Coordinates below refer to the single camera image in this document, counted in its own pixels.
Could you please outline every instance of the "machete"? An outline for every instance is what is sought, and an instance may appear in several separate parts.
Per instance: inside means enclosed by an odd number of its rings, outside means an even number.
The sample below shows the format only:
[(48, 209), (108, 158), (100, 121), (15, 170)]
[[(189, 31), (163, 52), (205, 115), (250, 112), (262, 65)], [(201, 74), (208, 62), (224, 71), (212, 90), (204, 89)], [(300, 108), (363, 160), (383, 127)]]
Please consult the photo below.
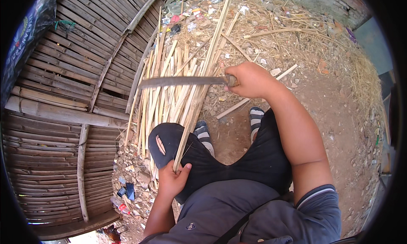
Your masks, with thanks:
[(139, 89), (175, 86), (175, 85), (205, 85), (223, 84), (229, 87), (239, 85), (236, 77), (226, 74), (225, 77), (199, 77), (199, 76), (176, 76), (144, 79), (138, 86)]

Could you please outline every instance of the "shirt logo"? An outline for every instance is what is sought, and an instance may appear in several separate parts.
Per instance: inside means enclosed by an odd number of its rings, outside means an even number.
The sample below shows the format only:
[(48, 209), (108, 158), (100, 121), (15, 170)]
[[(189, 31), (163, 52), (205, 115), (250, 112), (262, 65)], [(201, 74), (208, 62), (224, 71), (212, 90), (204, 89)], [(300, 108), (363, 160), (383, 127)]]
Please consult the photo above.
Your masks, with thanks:
[(187, 230), (192, 230), (195, 229), (195, 223), (189, 223), (189, 225), (186, 227)]

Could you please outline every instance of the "forearm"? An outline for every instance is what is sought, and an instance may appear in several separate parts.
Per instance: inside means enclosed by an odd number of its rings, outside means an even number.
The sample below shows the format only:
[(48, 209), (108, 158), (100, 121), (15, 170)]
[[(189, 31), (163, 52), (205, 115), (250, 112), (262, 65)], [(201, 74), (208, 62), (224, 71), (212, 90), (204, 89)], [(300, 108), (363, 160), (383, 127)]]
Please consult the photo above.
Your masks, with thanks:
[(322, 137), (314, 120), (297, 98), (274, 81), (265, 98), (276, 117), (281, 144), (291, 165), (326, 160)]
[(146, 223), (144, 238), (155, 233), (167, 233), (176, 224), (172, 208), (173, 199), (161, 196), (160, 192), (158, 192)]

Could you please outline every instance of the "bamboo wall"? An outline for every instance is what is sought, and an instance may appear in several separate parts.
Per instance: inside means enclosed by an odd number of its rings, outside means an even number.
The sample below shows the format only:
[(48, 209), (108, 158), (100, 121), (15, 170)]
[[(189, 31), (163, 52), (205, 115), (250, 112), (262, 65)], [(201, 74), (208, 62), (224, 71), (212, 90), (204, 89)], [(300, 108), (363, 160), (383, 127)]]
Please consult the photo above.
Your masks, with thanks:
[[(73, 21), (75, 29), (66, 33), (60, 26), (50, 28), (12, 91), (2, 119), (6, 165), (21, 208), (43, 240), (91, 231), (89, 223), (97, 221), (96, 227), (119, 216), (114, 211), (109, 214), (109, 198), (120, 130), (106, 126), (128, 122), (128, 95), (147, 41), (157, 26), (162, 0), (150, 7), (126, 37), (103, 80), (93, 113), (84, 113), (107, 59), (146, 1), (57, 0), (56, 20)], [(41, 105), (47, 106), (47, 114), (41, 112)], [(79, 112), (90, 122), (96, 114), (109, 116), (103, 127), (91, 126), (86, 144), (87, 226), (78, 223), (83, 220), (77, 183), (83, 122), (74, 118)]]

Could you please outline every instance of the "wooden handle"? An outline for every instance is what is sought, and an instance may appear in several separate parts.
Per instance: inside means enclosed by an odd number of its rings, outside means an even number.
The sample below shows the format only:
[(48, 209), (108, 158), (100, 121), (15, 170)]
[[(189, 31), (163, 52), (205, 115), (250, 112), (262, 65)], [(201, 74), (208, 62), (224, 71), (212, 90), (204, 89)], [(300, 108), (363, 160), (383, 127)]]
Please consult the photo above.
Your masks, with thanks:
[(228, 87), (236, 87), (239, 85), (237, 78), (231, 74), (225, 74), (225, 80)]

